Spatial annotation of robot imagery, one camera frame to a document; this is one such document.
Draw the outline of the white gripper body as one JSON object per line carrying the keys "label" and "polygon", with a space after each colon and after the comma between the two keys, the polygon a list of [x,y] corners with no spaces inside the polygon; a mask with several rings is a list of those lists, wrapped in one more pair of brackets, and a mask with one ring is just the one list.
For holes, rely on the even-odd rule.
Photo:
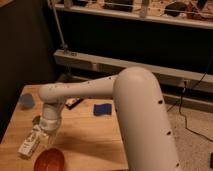
{"label": "white gripper body", "polygon": [[39,126],[45,133],[53,134],[59,129],[62,120],[61,111],[61,104],[43,104]]}

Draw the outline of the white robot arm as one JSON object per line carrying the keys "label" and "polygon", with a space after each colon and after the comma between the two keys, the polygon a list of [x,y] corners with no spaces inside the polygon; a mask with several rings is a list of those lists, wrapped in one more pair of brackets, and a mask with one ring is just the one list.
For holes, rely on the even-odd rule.
{"label": "white robot arm", "polygon": [[47,134],[59,129],[67,99],[113,100],[129,171],[183,171],[163,94],[151,71],[130,67],[80,83],[44,84],[39,97],[43,102],[39,126]]}

